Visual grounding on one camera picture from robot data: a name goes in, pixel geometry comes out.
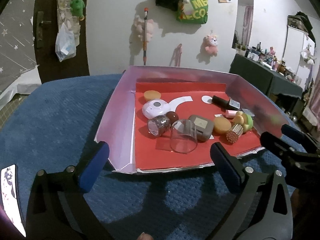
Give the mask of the person's hand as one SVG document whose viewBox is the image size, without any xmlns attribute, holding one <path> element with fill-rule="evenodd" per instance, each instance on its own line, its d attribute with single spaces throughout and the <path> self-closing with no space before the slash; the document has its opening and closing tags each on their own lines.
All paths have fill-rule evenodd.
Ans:
<svg viewBox="0 0 320 240">
<path fill-rule="evenodd" d="M 143 232 L 138 236 L 137 240 L 153 240 L 153 237 L 150 234 Z"/>
</svg>

